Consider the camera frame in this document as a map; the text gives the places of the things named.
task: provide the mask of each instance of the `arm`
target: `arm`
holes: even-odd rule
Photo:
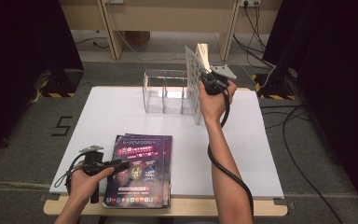
[[[72,174],[71,194],[57,217],[55,224],[77,223],[84,207],[89,202],[89,198],[97,188],[100,180],[111,175],[115,168],[109,167],[102,170],[97,175],[88,176],[82,169],[74,171]]]
[[[229,81],[227,90],[230,102],[236,89],[235,84]],[[241,179],[241,174],[220,125],[220,118],[226,109],[223,94],[208,95],[200,82],[200,106],[214,157],[231,173]],[[219,223],[253,223],[246,191],[214,165],[212,165],[212,180]]]

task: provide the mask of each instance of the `clear plastic box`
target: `clear plastic box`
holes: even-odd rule
[[[146,113],[194,115],[187,98],[187,71],[146,69],[143,92]]]

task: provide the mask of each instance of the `white tabletop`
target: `white tabletop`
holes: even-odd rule
[[[145,113],[142,87],[94,87],[50,187],[66,193],[56,181],[68,170],[78,150],[104,147],[103,161],[112,160],[117,134],[144,133],[173,136],[172,195],[212,196],[208,136],[190,115]],[[283,198],[281,183],[269,149],[264,121],[254,91],[236,91],[224,133],[232,154],[254,197]],[[106,180],[100,183],[104,193]]]

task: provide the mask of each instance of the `black curtain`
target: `black curtain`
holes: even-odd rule
[[[59,1],[0,1],[0,141],[46,70],[83,70]]]
[[[274,63],[288,60],[297,70],[298,87],[326,148],[358,192],[358,4],[323,1],[307,36],[298,39],[301,47],[283,57],[293,44],[289,40],[296,39],[291,36],[298,28],[294,21],[303,13],[305,2],[309,1],[282,1],[265,59]]]

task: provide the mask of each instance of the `book cover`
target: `book cover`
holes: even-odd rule
[[[163,136],[117,137],[112,160],[129,161],[130,168],[108,179],[104,207],[163,207],[164,144]]]
[[[163,183],[163,196],[162,206],[171,206],[171,160],[172,160],[172,136],[171,135],[144,135],[126,133],[126,136],[131,137],[164,137],[164,183]]]

